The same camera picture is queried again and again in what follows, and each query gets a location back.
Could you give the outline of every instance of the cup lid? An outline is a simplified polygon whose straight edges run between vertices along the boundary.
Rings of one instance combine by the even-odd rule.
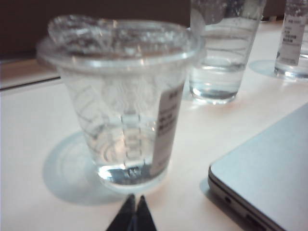
[[[184,27],[146,20],[65,15],[51,20],[37,59],[61,68],[101,71],[190,61],[202,49]]]

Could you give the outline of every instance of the label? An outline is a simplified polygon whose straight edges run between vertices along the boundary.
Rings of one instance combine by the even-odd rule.
[[[162,93],[156,125],[156,139],[153,152],[151,175],[163,170],[169,162],[178,120],[184,84]]]
[[[298,65],[300,49],[305,30],[306,17],[284,16],[280,47],[277,53],[277,61],[293,66]]]

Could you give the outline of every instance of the plastic cup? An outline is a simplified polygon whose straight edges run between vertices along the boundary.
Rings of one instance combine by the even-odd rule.
[[[206,55],[190,73],[193,97],[212,104],[232,101],[241,84],[265,0],[191,0],[191,31]]]
[[[37,46],[71,96],[97,174],[123,193],[158,182],[169,163],[184,80],[200,40],[154,21],[60,16]]]

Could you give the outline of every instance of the table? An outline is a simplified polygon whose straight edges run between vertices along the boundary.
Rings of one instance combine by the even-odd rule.
[[[156,227],[249,230],[207,185],[210,163],[308,102],[308,84],[274,78],[282,22],[261,23],[236,100],[201,105],[187,86],[167,176],[145,192]],[[125,196],[91,176],[60,79],[1,92],[1,230],[102,231]]]

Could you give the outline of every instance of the laptop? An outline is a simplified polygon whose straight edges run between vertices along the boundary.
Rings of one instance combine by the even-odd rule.
[[[261,231],[308,231],[308,103],[209,167],[210,189]]]

